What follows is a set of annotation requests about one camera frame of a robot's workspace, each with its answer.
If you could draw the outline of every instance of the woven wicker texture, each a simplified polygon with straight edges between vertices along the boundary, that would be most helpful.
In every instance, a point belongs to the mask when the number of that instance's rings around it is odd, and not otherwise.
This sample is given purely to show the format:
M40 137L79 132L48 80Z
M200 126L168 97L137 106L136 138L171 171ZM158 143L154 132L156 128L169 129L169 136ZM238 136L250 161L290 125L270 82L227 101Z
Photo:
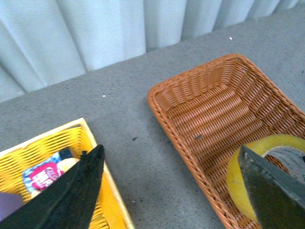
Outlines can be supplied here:
M154 86L148 103L227 229L258 229L226 188L230 156L273 134L305 138L305 115L251 61L230 54ZM276 158L268 160L285 169Z
M91 151L92 146L85 131L81 126L75 126L29 144L25 148L10 152L0 160L0 191L21 194L24 203L31 199L26 190L22 173L52 156L58 150L71 147L75 153L81 155L83 150ZM102 208L97 202L90 229L108 229L108 223L102 213Z

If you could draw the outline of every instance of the small debris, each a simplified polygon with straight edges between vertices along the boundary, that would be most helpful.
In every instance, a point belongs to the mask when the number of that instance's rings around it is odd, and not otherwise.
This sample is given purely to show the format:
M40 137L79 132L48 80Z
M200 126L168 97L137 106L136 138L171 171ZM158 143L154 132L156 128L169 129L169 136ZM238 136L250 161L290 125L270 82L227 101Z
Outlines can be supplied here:
M195 139L199 140L200 138L202 138L202 135L198 135Z

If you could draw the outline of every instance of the yellow basket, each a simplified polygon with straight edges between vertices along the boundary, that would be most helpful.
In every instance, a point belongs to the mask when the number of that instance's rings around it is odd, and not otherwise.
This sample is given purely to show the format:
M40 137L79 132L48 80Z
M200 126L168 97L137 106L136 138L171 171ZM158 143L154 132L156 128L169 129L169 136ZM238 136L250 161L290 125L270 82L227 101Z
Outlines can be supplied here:
M23 202L28 202L31 195L23 184L23 171L68 146L78 155L84 150L91 151L97 146L83 118L0 152L0 191L21 194ZM89 228L135 228L106 163L98 202Z

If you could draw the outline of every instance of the gray countertop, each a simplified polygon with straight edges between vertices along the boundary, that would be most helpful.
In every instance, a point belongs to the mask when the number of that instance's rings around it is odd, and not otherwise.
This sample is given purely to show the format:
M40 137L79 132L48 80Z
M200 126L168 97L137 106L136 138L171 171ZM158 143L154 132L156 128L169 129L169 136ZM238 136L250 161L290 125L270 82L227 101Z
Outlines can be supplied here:
M0 151L84 117L106 148L106 161L137 228L224 228L153 116L147 93L169 77L235 52L305 110L304 41L305 7L296 7L3 102Z

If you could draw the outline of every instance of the white curtain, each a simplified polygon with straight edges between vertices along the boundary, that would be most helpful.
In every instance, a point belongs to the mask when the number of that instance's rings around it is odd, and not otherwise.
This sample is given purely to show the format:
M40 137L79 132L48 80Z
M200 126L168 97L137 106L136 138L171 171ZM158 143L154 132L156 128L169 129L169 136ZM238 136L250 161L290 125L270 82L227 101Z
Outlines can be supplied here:
M0 1L0 102L304 2Z

